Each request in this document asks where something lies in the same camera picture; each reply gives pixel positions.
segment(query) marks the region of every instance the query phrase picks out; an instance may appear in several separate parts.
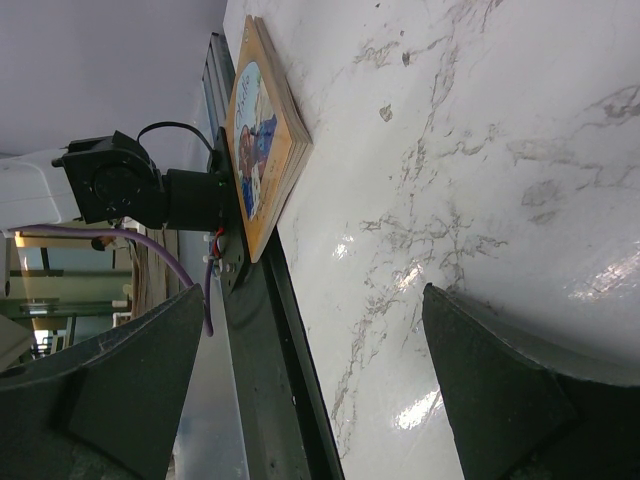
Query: black cable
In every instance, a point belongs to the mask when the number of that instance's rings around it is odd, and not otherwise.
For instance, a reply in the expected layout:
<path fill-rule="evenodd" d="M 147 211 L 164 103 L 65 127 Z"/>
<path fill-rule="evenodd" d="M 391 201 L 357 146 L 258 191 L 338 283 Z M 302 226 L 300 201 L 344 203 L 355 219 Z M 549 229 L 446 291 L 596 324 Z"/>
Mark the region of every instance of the black cable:
<path fill-rule="evenodd" d="M 164 127 L 184 128 L 185 130 L 189 130 L 196 137 L 198 137 L 202 141 L 202 143 L 204 143 L 205 147 L 207 147 L 207 150 L 209 150 L 209 153 L 211 153 L 211 157 L 213 158 L 213 161 L 217 162 L 218 155 L 216 154 L 216 151 L 213 149 L 211 144 L 207 141 L 207 139 L 205 138 L 205 136 L 202 134 L 200 130 L 198 130 L 196 127 L 189 125 L 188 123 L 181 123 L 181 122 L 152 123 L 151 125 L 147 125 L 142 130 L 140 130 L 140 133 L 136 138 L 136 142 L 140 143 L 140 137 L 145 133 L 150 132 L 151 130 L 156 130 L 157 128 L 164 128 Z"/>

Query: table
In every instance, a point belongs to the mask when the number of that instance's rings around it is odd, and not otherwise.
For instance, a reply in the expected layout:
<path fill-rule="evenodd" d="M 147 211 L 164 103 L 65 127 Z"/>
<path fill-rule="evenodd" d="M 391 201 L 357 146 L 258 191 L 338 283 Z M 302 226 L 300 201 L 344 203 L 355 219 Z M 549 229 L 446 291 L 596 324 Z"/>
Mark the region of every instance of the table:
<path fill-rule="evenodd" d="M 427 282 L 640 365 L 640 5 L 245 0 L 315 149 L 278 222 L 345 476 L 461 478 Z"/>

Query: cable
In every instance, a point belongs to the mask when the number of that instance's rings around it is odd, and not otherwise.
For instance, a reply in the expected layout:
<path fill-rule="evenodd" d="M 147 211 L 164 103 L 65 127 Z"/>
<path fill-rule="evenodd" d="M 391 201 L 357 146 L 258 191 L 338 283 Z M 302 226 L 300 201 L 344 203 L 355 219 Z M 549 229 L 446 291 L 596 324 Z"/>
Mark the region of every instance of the cable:
<path fill-rule="evenodd" d="M 136 142 L 140 143 L 140 137 L 145 133 L 150 132 L 151 130 L 156 130 L 158 128 L 165 128 L 165 127 L 184 128 L 185 130 L 189 130 L 196 137 L 198 137 L 202 141 L 202 143 L 204 143 L 205 147 L 207 147 L 207 150 L 209 150 L 209 153 L 211 153 L 211 158 L 213 158 L 214 161 L 215 159 L 218 158 L 216 151 L 213 149 L 213 147 L 211 146 L 209 141 L 205 138 L 205 136 L 202 134 L 202 132 L 198 130 L 196 127 L 189 125 L 188 123 L 170 122 L 170 121 L 152 123 L 151 125 L 147 125 L 142 130 L 140 130 L 140 133 L 136 138 Z"/>
<path fill-rule="evenodd" d="M 41 233 L 58 233 L 58 234 L 67 234 L 73 235 L 75 237 L 85 237 L 85 238 L 94 238 L 100 236 L 108 236 L 108 237 L 124 237 L 129 240 L 134 240 L 136 242 L 145 245 L 149 249 L 153 250 L 158 254 L 160 258 L 162 258 L 167 265 L 175 272 L 176 275 L 180 278 L 182 284 L 189 288 L 194 285 L 193 280 L 187 273 L 187 271 L 180 265 L 178 260 L 169 253 L 169 251 L 164 248 L 162 245 L 154 242 L 152 239 L 147 237 L 146 235 L 142 235 L 138 232 L 132 232 L 124 229 L 85 229 L 85 228 L 69 228 L 69 227 L 59 227 L 55 225 L 29 225 L 21 228 L 12 228 L 10 231 L 16 232 L 41 232 Z M 207 278 L 205 279 L 205 291 L 204 291 L 204 305 L 205 305 L 205 318 L 204 318 L 204 327 L 208 337 L 213 336 L 213 323 L 211 321 L 211 305 L 209 301 L 209 289 L 211 285 L 211 271 Z"/>

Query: book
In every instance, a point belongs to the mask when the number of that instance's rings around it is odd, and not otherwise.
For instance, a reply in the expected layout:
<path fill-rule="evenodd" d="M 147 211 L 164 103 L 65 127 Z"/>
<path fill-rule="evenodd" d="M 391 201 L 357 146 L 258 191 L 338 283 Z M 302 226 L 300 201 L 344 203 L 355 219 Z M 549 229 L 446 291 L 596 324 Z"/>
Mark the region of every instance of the book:
<path fill-rule="evenodd" d="M 311 153 L 263 20 L 247 16 L 226 132 L 249 254 L 257 262 Z"/>

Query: gray wall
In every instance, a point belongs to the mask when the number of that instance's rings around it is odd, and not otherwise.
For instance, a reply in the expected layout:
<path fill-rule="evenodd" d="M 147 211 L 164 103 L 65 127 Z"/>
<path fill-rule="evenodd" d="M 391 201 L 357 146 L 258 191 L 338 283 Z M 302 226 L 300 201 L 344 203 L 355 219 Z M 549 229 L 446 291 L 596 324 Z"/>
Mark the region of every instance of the gray wall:
<path fill-rule="evenodd" d="M 226 0 L 8 1 L 0 6 L 0 151 L 135 135 L 189 121 Z M 187 132 L 149 134 L 162 168 L 179 166 Z"/>

